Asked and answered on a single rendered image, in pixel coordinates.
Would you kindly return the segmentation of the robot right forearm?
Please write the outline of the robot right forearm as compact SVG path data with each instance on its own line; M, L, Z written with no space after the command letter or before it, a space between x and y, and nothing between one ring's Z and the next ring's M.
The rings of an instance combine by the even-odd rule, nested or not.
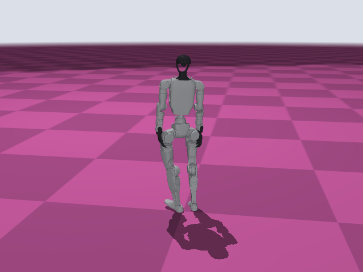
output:
M204 115L204 107L203 110L196 112L196 130L200 131L200 127L203 126L203 115ZM204 127L203 127L204 128Z

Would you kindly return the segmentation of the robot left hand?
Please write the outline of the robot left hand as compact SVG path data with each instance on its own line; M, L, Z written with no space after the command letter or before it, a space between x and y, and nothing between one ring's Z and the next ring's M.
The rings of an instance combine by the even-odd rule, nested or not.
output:
M163 133L162 128L158 127L158 132L156 132L156 134L158 135L158 140L161 143L161 145L166 148L166 146L164 145L163 140L162 140L162 136L161 136L162 133Z

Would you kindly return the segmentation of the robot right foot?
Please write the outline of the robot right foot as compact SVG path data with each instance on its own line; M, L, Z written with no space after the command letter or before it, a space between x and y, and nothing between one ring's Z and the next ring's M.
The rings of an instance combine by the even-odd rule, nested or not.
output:
M197 203L195 203L194 201L193 201L193 203L191 203L191 201L189 201L188 205L192 211L197 211Z

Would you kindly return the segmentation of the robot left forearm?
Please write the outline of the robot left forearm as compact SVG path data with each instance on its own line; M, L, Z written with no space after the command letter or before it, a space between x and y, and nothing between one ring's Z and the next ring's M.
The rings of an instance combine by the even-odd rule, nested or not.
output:
M156 115L157 115L157 117L156 117L156 122L155 122L155 124L156 124L155 130L158 132L158 127L161 127L163 130L162 125L163 125L163 116L164 116L164 112L160 111L159 103L157 103Z

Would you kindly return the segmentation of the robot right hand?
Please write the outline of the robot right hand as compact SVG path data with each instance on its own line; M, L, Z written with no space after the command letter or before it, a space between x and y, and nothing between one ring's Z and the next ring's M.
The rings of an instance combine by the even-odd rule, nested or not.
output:
M201 126L201 127L200 127L200 131L198 131L200 135L199 135L198 140L196 140L196 141L197 141L197 143L196 143L196 144L197 144L197 146L196 146L196 147L200 147L200 146L201 146L201 144L202 144L202 134L201 134L201 133L202 133L202 131L203 131L203 126Z

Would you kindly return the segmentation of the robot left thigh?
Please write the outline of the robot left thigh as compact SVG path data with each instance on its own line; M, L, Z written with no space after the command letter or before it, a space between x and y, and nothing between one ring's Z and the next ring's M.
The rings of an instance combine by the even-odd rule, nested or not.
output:
M165 131L163 131L161 136L162 136L163 143L166 146L166 148L165 148L160 143L160 146L161 146L160 151L161 151L161 156L162 156L164 166L166 168L166 171L169 168L172 168L175 171L175 177L176 177L180 173L180 168L177 165L174 165L174 162L173 162L172 142L174 140L175 130L173 128L165 130Z

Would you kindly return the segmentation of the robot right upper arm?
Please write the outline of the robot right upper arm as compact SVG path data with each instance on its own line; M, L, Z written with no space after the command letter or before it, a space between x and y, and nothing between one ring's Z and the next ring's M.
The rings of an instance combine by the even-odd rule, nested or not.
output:
M203 82L199 81L199 80L195 80L196 83L196 102L194 104L194 110L195 111L202 111L203 110L203 101L204 101L204 84Z

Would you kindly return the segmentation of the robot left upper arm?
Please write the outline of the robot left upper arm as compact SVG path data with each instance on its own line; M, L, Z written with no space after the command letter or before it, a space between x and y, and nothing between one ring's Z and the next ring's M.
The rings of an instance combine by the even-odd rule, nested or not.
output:
M167 108L166 99L167 99L167 89L170 87L171 79L164 79L160 82L159 85L159 105L160 111L163 111Z

